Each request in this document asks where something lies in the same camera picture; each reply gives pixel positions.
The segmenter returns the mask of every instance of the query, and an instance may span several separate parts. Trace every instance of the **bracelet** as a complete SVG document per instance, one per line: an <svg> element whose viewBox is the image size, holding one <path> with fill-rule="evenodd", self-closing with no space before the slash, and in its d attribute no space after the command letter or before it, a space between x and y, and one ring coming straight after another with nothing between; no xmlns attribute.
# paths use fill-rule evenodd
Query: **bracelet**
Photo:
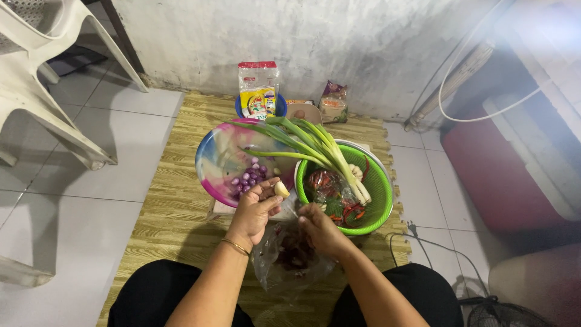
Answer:
<svg viewBox="0 0 581 327"><path fill-rule="evenodd" d="M239 248L240 250L242 250L242 252L246 253L247 256L250 256L250 252L244 250L243 247L239 246L238 244L234 243L233 241L228 240L228 239L222 239L222 241L226 241L226 242L232 244L233 246L235 246L235 247Z"/></svg>

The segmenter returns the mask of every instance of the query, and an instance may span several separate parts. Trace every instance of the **tie-dye plastic bowl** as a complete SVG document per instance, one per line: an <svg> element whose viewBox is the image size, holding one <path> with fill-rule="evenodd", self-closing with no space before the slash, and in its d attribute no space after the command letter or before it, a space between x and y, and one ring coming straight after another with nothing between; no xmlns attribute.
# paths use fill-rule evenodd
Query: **tie-dye plastic bowl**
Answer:
<svg viewBox="0 0 581 327"><path fill-rule="evenodd" d="M233 119L233 122L264 124L251 118ZM222 123L211 130L196 152L196 171L204 189L216 200L230 207L238 207L238 199L232 196L232 179L242 176L251 166L252 156L240 148L267 152L295 152L287 145L256 131ZM275 167L287 189L295 185L295 165L298 159L288 157L259 157L259 164L268 168L267 178L274 177Z"/></svg>

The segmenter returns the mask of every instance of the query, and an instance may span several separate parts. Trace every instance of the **person's left hand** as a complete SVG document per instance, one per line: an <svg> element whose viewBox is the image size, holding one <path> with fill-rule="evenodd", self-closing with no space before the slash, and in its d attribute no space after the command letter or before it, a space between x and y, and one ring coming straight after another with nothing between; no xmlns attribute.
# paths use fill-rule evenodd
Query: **person's left hand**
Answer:
<svg viewBox="0 0 581 327"><path fill-rule="evenodd" d="M278 177L265 180L240 196L238 208L226 233L227 239L248 252L260 242L268 218L281 212L283 199L274 193L274 184L280 180Z"/></svg>

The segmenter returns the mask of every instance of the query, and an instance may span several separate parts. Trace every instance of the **green basket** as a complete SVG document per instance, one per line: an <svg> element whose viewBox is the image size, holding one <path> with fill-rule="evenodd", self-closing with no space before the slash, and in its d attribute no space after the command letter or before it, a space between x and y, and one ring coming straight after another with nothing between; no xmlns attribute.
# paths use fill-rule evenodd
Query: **green basket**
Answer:
<svg viewBox="0 0 581 327"><path fill-rule="evenodd" d="M383 225L388 219L393 203L392 188L387 176L385 176L385 172L371 157L348 145L339 144L339 149L347 163L359 166L362 171L365 171L365 156L367 156L370 168L363 185L371 196L371 203L365 206L365 214L361 218L355 219L356 214L354 213L347 217L347 223L354 226L353 228L338 228L345 235L369 234ZM308 160L302 160L297 168L295 187L299 200L304 204L311 202L312 198L304 192L303 179L305 176L310 176L318 168L320 168L318 165ZM343 206L333 203L328 204L325 210L327 215L335 214L336 216L341 216L342 212Z"/></svg>

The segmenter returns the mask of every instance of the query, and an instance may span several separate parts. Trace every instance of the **leek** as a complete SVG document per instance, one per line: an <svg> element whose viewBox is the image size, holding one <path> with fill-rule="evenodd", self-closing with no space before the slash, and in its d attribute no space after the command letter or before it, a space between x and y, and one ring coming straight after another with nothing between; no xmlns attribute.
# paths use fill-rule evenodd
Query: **leek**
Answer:
<svg viewBox="0 0 581 327"><path fill-rule="evenodd" d="M312 161L327 170L333 170L343 176L361 205L366 205L371 202L369 192L365 189L362 182L355 177L335 139L321 124L314 125L304 119L298 118L288 120L286 117L269 117L264 121L264 124L256 125L238 122L227 123L270 136L298 151L260 152L242 149L244 152L254 156L292 157ZM284 127L288 133L296 135L301 142L291 138L288 133L279 128L280 126Z"/></svg>

